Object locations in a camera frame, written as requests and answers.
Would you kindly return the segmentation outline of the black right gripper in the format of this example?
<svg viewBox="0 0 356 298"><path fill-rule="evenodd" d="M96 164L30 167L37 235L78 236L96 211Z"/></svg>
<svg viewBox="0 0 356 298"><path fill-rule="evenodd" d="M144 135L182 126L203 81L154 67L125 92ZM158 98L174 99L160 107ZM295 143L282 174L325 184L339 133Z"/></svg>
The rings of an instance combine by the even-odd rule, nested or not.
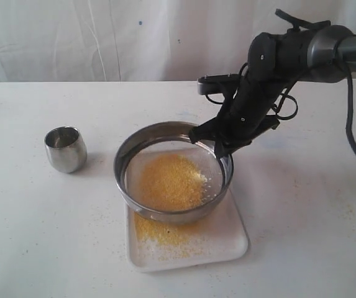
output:
<svg viewBox="0 0 356 298"><path fill-rule="evenodd" d="M249 146L258 135L279 123L278 117L267 116L291 80L271 74L258 74L248 68L240 76L234 92L224 91L224 103L215 119L189 131L191 143L214 141L214 155L220 160Z"/></svg>

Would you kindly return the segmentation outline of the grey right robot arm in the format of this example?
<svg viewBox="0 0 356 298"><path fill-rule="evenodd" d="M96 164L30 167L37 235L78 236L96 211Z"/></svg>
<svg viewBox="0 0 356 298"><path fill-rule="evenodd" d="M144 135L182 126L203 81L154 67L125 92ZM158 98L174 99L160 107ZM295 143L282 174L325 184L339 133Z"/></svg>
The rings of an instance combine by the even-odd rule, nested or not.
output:
<svg viewBox="0 0 356 298"><path fill-rule="evenodd" d="M215 118L189 132L191 142L211 140L218 158L250 145L283 116L281 104L298 81L337 83L356 73L356 35L341 25L320 30L261 33L249 48L246 71L202 77L199 93L223 94Z"/></svg>

